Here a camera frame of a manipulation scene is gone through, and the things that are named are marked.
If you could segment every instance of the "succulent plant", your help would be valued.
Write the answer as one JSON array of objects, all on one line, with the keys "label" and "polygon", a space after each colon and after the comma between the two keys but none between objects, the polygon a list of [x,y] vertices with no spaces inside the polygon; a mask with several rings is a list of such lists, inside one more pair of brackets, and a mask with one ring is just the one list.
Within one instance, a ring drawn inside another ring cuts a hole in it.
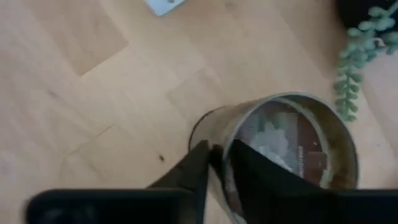
[{"label": "succulent plant", "polygon": [[398,32],[383,31],[390,29],[396,23],[391,16],[398,9],[398,0],[389,9],[375,6],[369,9],[370,20],[362,21],[358,27],[348,29],[350,36],[347,46],[339,54],[338,80],[334,89],[338,96],[336,107],[338,113],[346,121],[356,119],[358,107],[358,91],[363,76],[360,70],[377,57],[381,52],[392,55],[398,50]]}]

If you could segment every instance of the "metal cylinder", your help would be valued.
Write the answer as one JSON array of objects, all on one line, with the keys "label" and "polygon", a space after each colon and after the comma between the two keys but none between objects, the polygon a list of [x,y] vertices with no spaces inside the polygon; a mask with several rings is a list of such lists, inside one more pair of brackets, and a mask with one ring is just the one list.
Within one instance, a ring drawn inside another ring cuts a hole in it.
[{"label": "metal cylinder", "polygon": [[270,101],[289,101],[300,105],[316,119],[325,133],[325,142],[331,152],[333,188],[355,189],[358,183],[358,161],[353,139],[344,122],[321,99],[305,93],[281,93],[235,106],[224,106],[210,111],[197,122],[190,137],[189,149],[201,140],[207,140],[210,149],[215,147],[219,150],[216,160],[221,167],[210,169],[209,188],[234,223],[239,223],[239,217],[229,208],[224,192],[229,149],[245,120]]}]

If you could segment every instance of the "wooden floor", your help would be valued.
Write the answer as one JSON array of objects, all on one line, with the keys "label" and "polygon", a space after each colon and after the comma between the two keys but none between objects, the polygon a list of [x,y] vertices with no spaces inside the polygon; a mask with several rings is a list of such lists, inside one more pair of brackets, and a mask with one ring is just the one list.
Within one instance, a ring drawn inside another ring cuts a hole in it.
[{"label": "wooden floor", "polygon": [[[0,0],[0,222],[45,189],[147,186],[219,106],[284,91],[332,103],[344,41],[333,0],[187,0],[164,17],[141,0]],[[359,185],[395,187],[369,105],[349,125]],[[228,223],[211,197],[206,219]]]}]

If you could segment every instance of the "black object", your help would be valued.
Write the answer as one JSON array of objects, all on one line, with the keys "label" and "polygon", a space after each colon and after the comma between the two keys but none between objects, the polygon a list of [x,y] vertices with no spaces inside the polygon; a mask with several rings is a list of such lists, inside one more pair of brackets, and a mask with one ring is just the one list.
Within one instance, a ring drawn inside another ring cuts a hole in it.
[{"label": "black object", "polygon": [[[358,27],[362,21],[369,20],[369,9],[373,6],[379,6],[383,9],[388,9],[396,0],[336,0],[337,13],[343,25],[349,29]],[[392,16],[393,19],[398,21],[398,13],[395,12]],[[390,32],[398,30],[398,23],[392,28],[383,31]]]},{"label": "black object", "polygon": [[[222,176],[221,146],[200,142],[146,189],[50,190],[28,204],[28,224],[203,223],[208,164]],[[395,190],[323,190],[235,140],[234,178],[248,224],[398,221]]]}]

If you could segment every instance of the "plant pot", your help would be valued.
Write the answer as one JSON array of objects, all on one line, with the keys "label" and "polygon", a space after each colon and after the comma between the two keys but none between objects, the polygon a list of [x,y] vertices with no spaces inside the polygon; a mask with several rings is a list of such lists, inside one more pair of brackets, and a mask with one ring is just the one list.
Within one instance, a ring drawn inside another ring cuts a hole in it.
[{"label": "plant pot", "polygon": [[[349,29],[358,27],[360,22],[367,21],[371,18],[368,14],[369,8],[379,6],[383,9],[388,9],[394,3],[395,0],[336,0],[336,8],[340,21]],[[398,13],[394,13],[391,18],[398,21]],[[382,33],[392,30],[398,31],[398,23]]]}]

